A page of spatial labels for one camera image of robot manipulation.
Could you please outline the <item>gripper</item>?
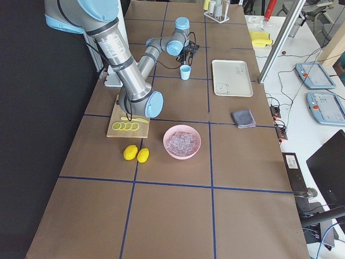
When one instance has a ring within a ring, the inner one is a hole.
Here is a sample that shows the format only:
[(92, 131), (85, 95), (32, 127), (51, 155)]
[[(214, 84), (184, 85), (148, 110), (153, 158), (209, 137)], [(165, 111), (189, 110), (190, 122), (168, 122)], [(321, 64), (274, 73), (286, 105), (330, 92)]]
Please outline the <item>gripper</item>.
[(185, 46), (183, 50), (180, 52), (180, 61), (181, 62), (189, 62), (192, 60), (194, 56), (194, 47), (193, 46)]

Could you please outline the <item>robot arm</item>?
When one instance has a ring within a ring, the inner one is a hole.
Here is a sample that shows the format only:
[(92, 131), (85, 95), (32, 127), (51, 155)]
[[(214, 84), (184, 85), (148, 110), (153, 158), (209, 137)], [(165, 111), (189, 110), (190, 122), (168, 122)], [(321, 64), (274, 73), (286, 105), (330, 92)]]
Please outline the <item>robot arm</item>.
[(44, 4), (49, 27), (69, 33), (87, 33), (99, 44), (123, 83), (119, 104), (124, 112), (147, 118), (161, 113), (162, 93), (154, 91), (145, 81), (118, 29), (117, 1), (45, 1)]
[(187, 52), (191, 50), (189, 29), (189, 20), (186, 17), (178, 17), (175, 20), (175, 29), (171, 36), (147, 40), (146, 51), (138, 63), (144, 79), (149, 76), (162, 52), (176, 57), (181, 65), (186, 64)]

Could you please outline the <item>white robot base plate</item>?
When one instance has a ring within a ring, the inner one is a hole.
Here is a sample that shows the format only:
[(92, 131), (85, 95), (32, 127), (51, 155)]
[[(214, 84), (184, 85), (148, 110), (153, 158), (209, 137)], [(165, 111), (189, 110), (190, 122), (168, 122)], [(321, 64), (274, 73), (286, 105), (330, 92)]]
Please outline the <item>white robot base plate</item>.
[(118, 75), (109, 66), (107, 69), (107, 76), (105, 79), (105, 86), (107, 87), (122, 87), (123, 83)]

